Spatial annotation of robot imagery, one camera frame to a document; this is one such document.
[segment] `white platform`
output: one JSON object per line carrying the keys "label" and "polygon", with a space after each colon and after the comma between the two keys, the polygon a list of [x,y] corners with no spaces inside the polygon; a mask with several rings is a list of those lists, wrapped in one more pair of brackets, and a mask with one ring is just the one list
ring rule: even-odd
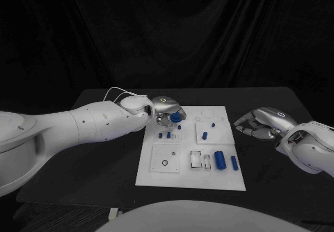
{"label": "white platform", "polygon": [[[183,106],[183,109],[187,119],[179,123],[180,130],[177,127],[166,128],[157,125],[154,120],[146,127],[136,185],[246,191],[225,107]],[[177,136],[167,139],[167,131]],[[206,140],[202,139],[203,131],[208,132]],[[157,152],[154,145],[159,145],[162,152]],[[180,149],[180,153],[176,152],[173,155],[173,149]],[[202,152],[203,168],[192,168],[192,151]],[[223,170],[216,168],[216,151],[225,153],[228,168]],[[205,168],[205,155],[209,155],[210,170]],[[234,170],[232,156],[236,157],[238,171]],[[180,159],[179,168],[176,168],[177,159]]]}

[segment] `blue cylinder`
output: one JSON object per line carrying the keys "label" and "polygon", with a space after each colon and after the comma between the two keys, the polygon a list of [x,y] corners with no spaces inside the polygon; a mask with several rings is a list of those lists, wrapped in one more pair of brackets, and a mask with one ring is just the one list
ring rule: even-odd
{"label": "blue cylinder", "polygon": [[208,132],[203,132],[203,139],[208,139]]}
{"label": "blue cylinder", "polygon": [[172,122],[180,122],[183,119],[182,119],[182,115],[179,112],[176,112],[174,114],[170,115],[170,121]]}
{"label": "blue cylinder", "polygon": [[225,162],[225,153],[222,151],[215,152],[215,158],[216,158],[216,165],[218,169],[226,169],[226,162]]}
{"label": "blue cylinder", "polygon": [[239,168],[238,168],[238,163],[236,163],[235,156],[231,157],[231,160],[232,160],[234,169],[238,171]]}

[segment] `black backdrop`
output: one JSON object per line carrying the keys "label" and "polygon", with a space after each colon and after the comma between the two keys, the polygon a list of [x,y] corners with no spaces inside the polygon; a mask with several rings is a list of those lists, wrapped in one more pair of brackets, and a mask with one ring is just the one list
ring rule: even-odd
{"label": "black backdrop", "polygon": [[69,109],[87,88],[288,86],[331,124],[330,0],[42,0],[0,7],[0,110]]}

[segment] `black table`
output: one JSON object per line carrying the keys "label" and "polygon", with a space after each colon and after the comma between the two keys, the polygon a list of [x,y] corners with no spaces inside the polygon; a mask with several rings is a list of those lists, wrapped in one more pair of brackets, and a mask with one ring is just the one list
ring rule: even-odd
{"label": "black table", "polygon": [[[150,98],[166,95],[182,105],[225,105],[231,123],[251,110],[271,106],[297,122],[311,115],[293,90],[269,88],[130,89]],[[104,99],[107,89],[82,92],[74,109]],[[111,90],[107,100],[120,92]],[[334,178],[304,172],[264,142],[232,129],[246,185],[245,192],[136,186],[144,130],[102,143],[62,151],[48,162],[18,195],[20,202],[88,204],[137,208],[172,200],[232,204],[282,219],[334,221]]]}

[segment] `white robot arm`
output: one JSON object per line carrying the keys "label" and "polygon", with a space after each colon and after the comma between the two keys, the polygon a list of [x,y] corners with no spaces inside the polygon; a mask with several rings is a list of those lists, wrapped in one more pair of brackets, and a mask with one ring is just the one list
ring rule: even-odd
{"label": "white robot arm", "polygon": [[[252,129],[241,126],[244,122],[249,122]],[[280,135],[277,150],[294,164],[311,174],[326,171],[334,177],[334,128],[316,121],[298,125],[288,114],[269,107],[249,112],[235,126],[244,134],[265,141]]]}
{"label": "white robot arm", "polygon": [[186,119],[176,100],[150,100],[140,95],[124,98],[118,104],[101,101],[46,115],[0,112],[0,196],[28,182],[62,150],[141,130],[154,116],[162,126],[176,126],[167,117],[176,112]]}

